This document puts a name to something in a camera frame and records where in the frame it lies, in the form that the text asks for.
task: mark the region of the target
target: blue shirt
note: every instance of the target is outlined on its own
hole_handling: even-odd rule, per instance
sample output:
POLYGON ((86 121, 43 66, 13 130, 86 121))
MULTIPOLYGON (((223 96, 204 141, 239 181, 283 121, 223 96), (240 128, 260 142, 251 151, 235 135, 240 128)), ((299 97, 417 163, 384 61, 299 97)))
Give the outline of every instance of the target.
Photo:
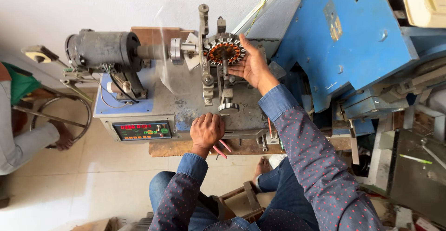
MULTIPOLYGON (((347 165, 284 85, 266 93, 259 106, 276 126, 321 230, 384 230, 370 199, 358 190, 358 183, 347 172, 347 165)), ((207 169, 202 157, 184 154, 149 230, 188 230, 207 169)), ((205 230, 247 229, 310 230, 297 215, 279 209, 270 211, 260 227, 236 217, 205 230)))

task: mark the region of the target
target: electrical wire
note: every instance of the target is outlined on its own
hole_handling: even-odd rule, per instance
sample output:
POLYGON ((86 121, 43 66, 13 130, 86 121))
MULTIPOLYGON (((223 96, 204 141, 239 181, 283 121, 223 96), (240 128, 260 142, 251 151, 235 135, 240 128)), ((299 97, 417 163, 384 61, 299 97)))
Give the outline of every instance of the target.
POLYGON ((93 75, 91 75, 90 74, 90 76, 92 76, 92 78, 93 78, 93 80, 94 81, 96 81, 100 86, 101 86, 101 88, 102 89, 104 89, 112 98, 114 98, 117 102, 119 102, 119 103, 126 103, 125 101, 122 101, 122 100, 119 100, 119 99, 117 99, 116 97, 114 97, 113 96, 113 94, 111 94, 107 89, 105 89, 103 86, 102 86, 102 84, 101 84, 101 82, 99 82, 99 80, 97 80, 97 79, 95 79, 95 77, 93 77, 93 75))
POLYGON ((116 80, 113 78, 113 75, 110 73, 110 66, 111 66, 111 65, 109 65, 108 68, 106 68, 106 69, 107 69, 108 75, 109 75, 110 78, 112 79, 113 83, 114 83, 114 84, 118 87, 118 89, 119 89, 125 96, 127 96, 131 101, 133 101, 133 102, 135 102, 135 103, 139 103, 139 101, 133 99, 133 98, 130 97, 124 90, 122 90, 121 86, 116 82, 116 80))
POLYGON ((260 8, 257 10, 256 16, 254 17, 253 23, 251 24, 251 26, 249 26, 248 32, 246 33, 246 36, 248 36, 249 31, 251 30, 251 27, 253 26, 254 22, 256 21, 257 16, 259 15, 260 10, 263 8, 263 6, 265 5, 267 0, 263 1, 262 6, 260 6, 260 8))
POLYGON ((93 78, 93 80, 95 80, 95 81, 101 86, 101 90, 100 90, 99 92, 101 93, 101 99, 102 99, 102 102, 103 102, 106 106, 108 106, 108 107, 110 107, 110 108, 119 109, 119 108, 123 108, 124 106, 130 104, 130 103, 128 103, 128 102, 120 101, 119 99, 115 98, 111 93, 109 93, 109 91, 107 91, 107 90, 102 86, 102 84, 101 84, 101 82, 99 82, 99 80, 95 79, 93 76, 92 76, 92 78, 93 78), (108 92, 108 93, 111 95, 111 97, 113 97, 116 101, 118 101, 118 102, 120 102, 120 103, 124 103, 124 104, 123 104, 122 106, 111 106, 111 105, 109 105, 107 102, 105 102, 104 97, 102 96, 102 90, 105 90, 106 92, 108 92))

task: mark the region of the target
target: bare foot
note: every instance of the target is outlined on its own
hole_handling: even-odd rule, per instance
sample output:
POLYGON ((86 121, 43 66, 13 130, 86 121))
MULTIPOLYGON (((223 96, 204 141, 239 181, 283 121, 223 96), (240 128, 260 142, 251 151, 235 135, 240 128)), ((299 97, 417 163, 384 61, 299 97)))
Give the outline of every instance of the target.
POLYGON ((253 183, 256 184, 257 176, 259 176, 262 173, 266 173, 271 171, 271 166, 269 165, 268 159, 265 157, 261 157, 259 164, 257 164, 256 173, 254 174, 253 183))
POLYGON ((70 133, 70 131, 68 131, 65 124, 60 121, 52 119, 48 120, 48 122, 53 124, 56 127, 57 131, 59 132, 60 137, 59 140, 56 141, 57 150, 63 151, 70 149, 71 146, 73 145, 73 136, 70 133))

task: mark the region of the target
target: black cable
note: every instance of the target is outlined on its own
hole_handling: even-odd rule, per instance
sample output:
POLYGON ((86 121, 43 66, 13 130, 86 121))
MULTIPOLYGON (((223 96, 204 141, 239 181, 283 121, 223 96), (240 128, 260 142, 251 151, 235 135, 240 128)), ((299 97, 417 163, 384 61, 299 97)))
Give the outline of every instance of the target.
POLYGON ((121 86, 118 85, 118 83, 116 82, 116 80, 113 78, 113 75, 110 74, 110 78, 112 79, 113 83, 118 87, 118 89, 125 94, 131 101, 135 102, 135 103, 139 103, 139 101, 134 100, 132 97, 130 97, 124 90, 122 90, 121 86))

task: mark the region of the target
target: wooden stool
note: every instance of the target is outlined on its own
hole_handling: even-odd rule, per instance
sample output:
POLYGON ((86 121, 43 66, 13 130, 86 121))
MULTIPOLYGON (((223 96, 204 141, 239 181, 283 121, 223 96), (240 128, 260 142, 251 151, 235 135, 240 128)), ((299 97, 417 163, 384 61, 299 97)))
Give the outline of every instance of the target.
POLYGON ((257 221, 262 214, 265 212, 265 208, 260 206, 259 201, 257 200, 256 190, 254 190, 253 185, 250 181, 243 183, 243 187, 237 188, 227 194, 223 194, 219 197, 220 202, 226 208, 225 220, 232 219, 236 216, 234 212, 226 205, 225 200, 234 197, 235 195, 246 192, 248 196, 249 205, 251 205, 252 212, 242 216, 243 219, 247 220, 249 223, 253 223, 257 221))

